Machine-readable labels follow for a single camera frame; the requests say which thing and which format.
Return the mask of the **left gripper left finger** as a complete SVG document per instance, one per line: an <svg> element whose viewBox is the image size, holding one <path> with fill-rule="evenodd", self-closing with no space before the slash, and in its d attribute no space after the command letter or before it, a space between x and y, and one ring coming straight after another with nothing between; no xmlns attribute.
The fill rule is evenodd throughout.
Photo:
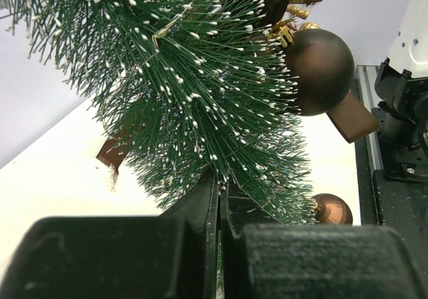
<svg viewBox="0 0 428 299"><path fill-rule="evenodd" d="M2 298L214 298L213 171L159 216L46 217L24 235Z"/></svg>

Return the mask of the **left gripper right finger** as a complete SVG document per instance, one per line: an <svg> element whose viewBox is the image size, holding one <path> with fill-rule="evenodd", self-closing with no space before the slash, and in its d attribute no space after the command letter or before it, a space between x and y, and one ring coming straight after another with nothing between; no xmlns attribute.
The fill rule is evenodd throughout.
<svg viewBox="0 0 428 299"><path fill-rule="evenodd" d="M426 298L401 236L379 225L286 225L235 183L221 195L226 298Z"/></svg>

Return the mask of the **brown bauble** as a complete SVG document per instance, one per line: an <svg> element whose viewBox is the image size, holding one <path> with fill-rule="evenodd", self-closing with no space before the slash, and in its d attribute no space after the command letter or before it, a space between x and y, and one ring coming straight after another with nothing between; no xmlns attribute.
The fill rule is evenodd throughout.
<svg viewBox="0 0 428 299"><path fill-rule="evenodd" d="M321 193L312 198L314 200L314 217L317 224L353 224L352 211L340 197L329 193Z"/></svg>
<svg viewBox="0 0 428 299"><path fill-rule="evenodd" d="M354 58L345 41L325 29L294 33L285 49L286 73L292 85L276 97L286 111L302 116L323 114L337 106L350 90Z"/></svg>

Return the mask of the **brown ribbon bow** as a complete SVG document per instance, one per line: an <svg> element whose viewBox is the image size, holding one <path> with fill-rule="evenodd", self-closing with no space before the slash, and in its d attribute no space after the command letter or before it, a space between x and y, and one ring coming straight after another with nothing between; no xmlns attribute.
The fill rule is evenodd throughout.
<svg viewBox="0 0 428 299"><path fill-rule="evenodd" d="M378 123L358 98L349 92L353 58L350 49L336 34L319 28L314 23L303 23L299 27L281 19L281 15L305 19L300 8L320 0L266 0L267 20L272 23L268 36L281 43L278 49L288 49L292 71L301 73L302 89L296 102L303 116L326 113L342 137L349 143L374 132ZM302 73L303 65L314 66L315 61L304 54L313 53L322 66L331 71L331 76L316 80Z"/></svg>

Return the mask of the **small green christmas tree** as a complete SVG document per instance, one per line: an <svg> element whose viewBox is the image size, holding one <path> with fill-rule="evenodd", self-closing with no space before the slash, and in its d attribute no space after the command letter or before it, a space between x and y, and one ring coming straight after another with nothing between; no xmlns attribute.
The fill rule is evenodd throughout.
<svg viewBox="0 0 428 299"><path fill-rule="evenodd" d="M160 206L211 169L273 218L314 222L292 82L266 0L1 0L29 54L89 96Z"/></svg>

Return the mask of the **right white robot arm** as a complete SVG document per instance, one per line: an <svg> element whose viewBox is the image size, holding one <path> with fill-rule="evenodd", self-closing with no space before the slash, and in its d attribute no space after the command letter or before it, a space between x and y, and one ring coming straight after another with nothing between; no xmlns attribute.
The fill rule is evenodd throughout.
<svg viewBox="0 0 428 299"><path fill-rule="evenodd" d="M392 181L427 182L427 0L409 0L374 90L381 168Z"/></svg>

